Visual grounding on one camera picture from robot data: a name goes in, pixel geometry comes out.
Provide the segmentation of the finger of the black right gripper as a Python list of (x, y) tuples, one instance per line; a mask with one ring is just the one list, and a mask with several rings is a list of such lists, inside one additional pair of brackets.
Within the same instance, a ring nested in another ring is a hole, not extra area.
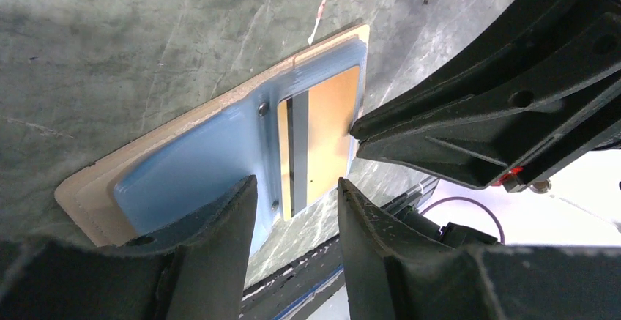
[(522, 190), (620, 131), (620, 17), (504, 83), (361, 137), (358, 156), (456, 184)]
[(620, 0), (514, 0), (462, 52), (413, 89), (361, 118), (421, 123), (515, 108), (584, 88), (620, 69)]

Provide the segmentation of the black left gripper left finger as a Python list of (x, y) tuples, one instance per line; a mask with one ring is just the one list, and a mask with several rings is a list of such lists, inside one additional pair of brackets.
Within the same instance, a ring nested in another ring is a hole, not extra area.
[(1, 241), (3, 319), (236, 319), (258, 203), (255, 176), (120, 247)]

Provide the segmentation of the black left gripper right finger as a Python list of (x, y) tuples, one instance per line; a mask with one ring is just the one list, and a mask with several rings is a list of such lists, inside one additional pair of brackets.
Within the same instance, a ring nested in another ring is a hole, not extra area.
[(353, 319), (618, 319), (620, 249), (438, 242), (338, 181)]

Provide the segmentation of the tan leather card holder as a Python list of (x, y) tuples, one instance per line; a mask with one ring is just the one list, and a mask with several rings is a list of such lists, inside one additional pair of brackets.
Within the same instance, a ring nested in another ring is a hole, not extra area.
[(348, 174), (370, 26), (312, 45), (67, 177), (59, 206), (97, 246), (156, 231), (258, 181), (251, 251)]

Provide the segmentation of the gold credit card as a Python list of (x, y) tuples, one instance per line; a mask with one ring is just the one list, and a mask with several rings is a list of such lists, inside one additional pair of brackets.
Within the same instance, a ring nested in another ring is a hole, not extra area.
[(361, 67), (355, 65), (278, 104), (284, 220), (325, 197), (348, 174), (357, 147), (349, 129), (364, 87)]

